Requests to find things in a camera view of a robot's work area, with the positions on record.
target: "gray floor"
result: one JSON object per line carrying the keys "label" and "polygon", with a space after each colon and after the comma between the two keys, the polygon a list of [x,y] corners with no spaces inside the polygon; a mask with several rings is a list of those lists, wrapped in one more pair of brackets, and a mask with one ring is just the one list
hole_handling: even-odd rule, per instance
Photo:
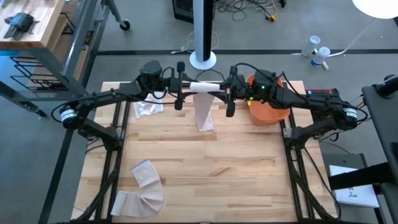
{"label": "gray floor", "polygon": [[[171,2],[161,0],[116,0],[120,13],[132,29],[121,32],[109,17],[101,50],[170,50],[185,45],[191,24],[175,20]],[[348,0],[290,1],[279,10],[277,21],[264,20],[260,12],[247,10],[249,17],[234,22],[230,13],[216,13],[213,30],[220,38],[218,49],[300,49],[310,35],[319,35],[322,45],[342,49],[371,20]],[[376,20],[360,38],[354,49],[396,49],[398,27],[392,20]],[[346,55],[329,58],[329,71],[308,66],[310,59],[293,55],[218,55],[214,69],[228,74],[237,62],[251,63],[270,71],[284,71],[290,80],[303,80],[308,88],[338,88],[344,100],[352,100],[361,87],[380,82],[386,75],[398,74],[398,55]],[[98,91],[105,81],[131,81],[146,62],[158,60],[163,67],[175,66],[181,60],[186,71],[195,77],[198,71],[188,65],[188,56],[98,57],[88,84],[89,91]],[[17,74],[6,57],[0,58],[0,79],[10,82]],[[248,76],[253,70],[241,67],[239,73]],[[202,80],[217,80],[211,72]],[[38,103],[47,113],[57,103]],[[37,119],[10,102],[0,98],[0,222],[35,223],[42,208],[45,193],[55,166],[65,130],[51,119]],[[336,142],[352,153],[364,153],[369,165],[386,160],[371,122],[344,133]],[[66,221],[72,212],[78,180],[84,160],[86,141],[77,135],[67,158],[65,172],[58,190],[51,222]],[[324,153],[344,153],[321,144]],[[344,220],[376,223],[369,209],[343,206]]]}

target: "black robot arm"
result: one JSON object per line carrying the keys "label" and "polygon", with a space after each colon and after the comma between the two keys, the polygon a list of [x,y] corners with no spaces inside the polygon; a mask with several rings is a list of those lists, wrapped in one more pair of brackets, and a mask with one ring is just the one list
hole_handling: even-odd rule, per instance
{"label": "black robot arm", "polygon": [[305,128],[285,129],[284,135],[291,139],[293,147],[303,148],[310,137],[325,134],[331,130],[350,130],[357,127],[357,109],[341,100],[337,89],[307,91],[306,95],[278,85],[275,73],[258,70],[251,85],[244,82],[237,69],[231,67],[230,79],[233,79],[229,104],[234,99],[268,102],[274,109],[309,109],[322,120]]}

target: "wooden table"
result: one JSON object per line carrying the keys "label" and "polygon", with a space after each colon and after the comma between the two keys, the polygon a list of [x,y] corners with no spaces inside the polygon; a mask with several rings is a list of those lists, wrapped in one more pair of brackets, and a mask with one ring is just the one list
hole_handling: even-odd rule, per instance
{"label": "wooden table", "polygon": [[[13,0],[5,9],[0,8],[0,49],[46,47],[65,0]],[[9,25],[4,19],[25,12],[40,21],[33,26],[32,33],[23,34],[19,40],[4,39]]]}
{"label": "wooden table", "polygon": [[[292,83],[298,91],[304,91],[302,82]],[[102,90],[118,86],[118,82],[106,82]],[[182,111],[175,111],[173,105],[164,105],[163,112],[141,119],[136,119],[131,104],[118,189],[139,192],[130,168],[150,159],[160,175],[164,204],[156,215],[113,217],[113,222],[297,220],[279,124],[253,125],[243,101],[236,102],[233,118],[225,116],[225,109],[226,105],[216,99],[211,107],[215,130],[198,132],[192,97],[186,99]],[[109,126],[113,111],[114,105],[98,108],[95,121]],[[309,110],[294,108],[293,111],[297,126],[313,122]],[[310,139],[306,146],[327,181],[317,141]],[[105,154],[101,147],[86,155],[72,218],[79,216],[97,194]],[[305,153],[303,159],[310,190],[335,216],[333,199]],[[306,216],[303,197],[301,202]]]}

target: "wheel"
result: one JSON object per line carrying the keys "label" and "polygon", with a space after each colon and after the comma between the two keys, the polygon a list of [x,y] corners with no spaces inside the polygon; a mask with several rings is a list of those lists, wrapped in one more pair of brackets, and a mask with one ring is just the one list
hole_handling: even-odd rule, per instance
{"label": "wheel", "polygon": [[124,22],[124,25],[125,25],[125,26],[119,25],[119,26],[120,26],[120,29],[122,29],[122,30],[124,30],[124,31],[129,30],[129,29],[130,29],[130,23],[129,23],[129,21],[123,20],[123,22]]}
{"label": "wheel", "polygon": [[39,110],[38,112],[36,112],[37,115],[39,115],[42,118],[47,117],[47,114],[45,114],[42,110]]}

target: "white cylinder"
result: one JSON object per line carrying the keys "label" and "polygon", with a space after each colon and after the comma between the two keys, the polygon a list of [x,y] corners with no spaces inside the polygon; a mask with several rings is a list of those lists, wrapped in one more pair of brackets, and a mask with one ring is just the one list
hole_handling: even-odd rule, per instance
{"label": "white cylinder", "polygon": [[301,54],[304,57],[309,57],[317,45],[321,42],[321,39],[315,35],[311,36],[308,42],[303,46]]}
{"label": "white cylinder", "polygon": [[311,60],[311,66],[314,68],[318,68],[322,65],[322,63],[328,58],[330,55],[330,50],[327,47],[321,47],[318,50],[318,53]]}
{"label": "white cylinder", "polygon": [[191,82],[189,89],[195,93],[208,93],[211,91],[219,91],[220,85],[214,83]]}

